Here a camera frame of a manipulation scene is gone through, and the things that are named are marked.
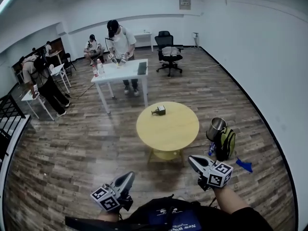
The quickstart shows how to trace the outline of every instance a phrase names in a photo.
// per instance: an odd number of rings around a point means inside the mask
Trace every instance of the green backpack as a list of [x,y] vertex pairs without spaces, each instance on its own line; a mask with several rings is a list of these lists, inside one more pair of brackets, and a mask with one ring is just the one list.
[[216,157],[222,162],[227,160],[233,153],[235,147],[235,133],[229,128],[225,127],[215,137]]

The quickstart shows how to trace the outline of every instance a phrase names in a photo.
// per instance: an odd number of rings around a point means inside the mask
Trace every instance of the forearm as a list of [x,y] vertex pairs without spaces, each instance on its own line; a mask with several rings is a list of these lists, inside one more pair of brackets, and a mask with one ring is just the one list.
[[135,49],[135,44],[131,44],[129,49],[128,49],[129,55],[132,55],[134,49]]
[[104,211],[101,211],[100,214],[98,215],[97,219],[102,220],[102,221],[117,222],[117,221],[119,221],[119,214],[106,213]]
[[249,207],[230,187],[214,188],[214,193],[221,210],[232,214],[233,212]]
[[34,91],[33,82],[30,81],[30,82],[28,82],[26,85],[27,85],[28,89],[31,91],[32,95],[35,96],[35,91]]

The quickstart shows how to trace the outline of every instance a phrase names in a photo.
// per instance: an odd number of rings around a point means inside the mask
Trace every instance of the white table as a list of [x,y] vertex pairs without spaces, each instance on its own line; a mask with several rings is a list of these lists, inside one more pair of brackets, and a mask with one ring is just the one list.
[[152,52],[153,52],[153,41],[152,41],[152,33],[151,32],[134,33],[134,36],[135,36],[135,38],[150,37],[151,49],[152,49]]
[[131,79],[141,79],[142,83],[142,91],[143,91],[143,98],[144,98],[144,106],[148,106],[148,85],[147,85],[147,77],[148,77],[148,68],[146,69],[145,75],[138,75],[138,67],[139,63],[146,62],[148,65],[148,59],[141,59],[141,60],[134,60],[134,61],[128,61],[125,63],[123,67],[119,67],[114,63],[111,64],[104,64],[104,71],[105,71],[105,77],[98,76],[93,77],[91,80],[92,83],[95,83],[96,89],[98,91],[98,94],[101,98],[101,101],[103,103],[103,106],[107,112],[107,114],[110,114],[110,110],[108,108],[108,105],[106,103],[105,97],[102,93],[102,90],[100,88],[101,83],[107,83],[110,95],[111,97],[115,97],[114,93],[112,92],[112,88],[110,85],[111,81],[116,80],[131,80]]
[[56,52],[54,52],[54,53],[52,53],[52,54],[50,54],[50,55],[49,55],[49,57],[57,56],[57,57],[58,57],[58,60],[59,60],[60,65],[62,64],[61,59],[60,59],[60,56],[59,56],[59,53],[60,53],[61,51],[62,51],[62,50],[60,50],[60,51],[56,51]]
[[32,93],[31,93],[31,91],[29,90],[29,91],[27,92],[27,94],[23,97],[23,99],[22,99],[21,101],[26,101],[27,104],[29,105],[30,109],[32,110],[32,112],[33,112],[33,113],[37,116],[37,118],[39,119],[38,114],[35,113],[35,111],[32,109],[32,107],[31,107],[31,105],[30,105],[30,104],[32,103],[32,101],[34,101],[34,100],[36,100],[36,99],[39,101],[40,105],[42,105],[42,107],[44,108],[44,110],[46,110],[46,112],[49,114],[49,116],[51,117],[51,119],[54,121],[53,117],[52,117],[51,114],[49,113],[49,111],[48,111],[48,109],[46,108],[46,106],[44,105],[43,101],[41,100],[41,98],[39,98],[39,95],[37,95],[36,98],[33,98],[33,97],[32,97]]
[[69,84],[69,87],[72,87],[72,86],[71,86],[71,83],[69,83],[69,80],[68,80],[68,78],[67,78],[66,72],[65,72],[65,70],[64,70],[64,64],[61,64],[61,65],[59,65],[59,66],[56,66],[56,67],[51,71],[51,76],[57,76],[58,74],[60,74],[61,79],[62,79],[62,81],[63,81],[63,83],[64,83],[64,85],[65,85],[65,87],[66,87],[66,90],[67,90],[67,92],[69,93],[69,90],[68,90],[68,88],[67,88],[67,86],[66,86],[66,83],[65,83],[65,81],[64,81],[64,79],[63,79],[63,76],[66,77],[66,80],[67,80],[67,82],[68,82],[68,84]]

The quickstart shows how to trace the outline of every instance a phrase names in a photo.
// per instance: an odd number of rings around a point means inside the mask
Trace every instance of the yellow round table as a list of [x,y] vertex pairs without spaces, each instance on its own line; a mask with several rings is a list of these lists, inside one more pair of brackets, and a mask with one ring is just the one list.
[[[165,115],[152,115],[151,111],[164,106]],[[164,160],[172,160],[181,149],[194,141],[199,132],[199,120],[187,106],[175,102],[155,103],[142,111],[137,120],[137,133],[140,139],[152,148],[152,154]]]

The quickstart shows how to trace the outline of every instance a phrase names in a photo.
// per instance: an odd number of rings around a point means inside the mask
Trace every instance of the stainless steel cup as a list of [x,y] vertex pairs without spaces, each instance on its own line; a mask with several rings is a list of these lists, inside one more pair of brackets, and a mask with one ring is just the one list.
[[214,141],[215,136],[227,126],[224,119],[215,117],[211,120],[211,124],[206,131],[206,136],[209,140]]

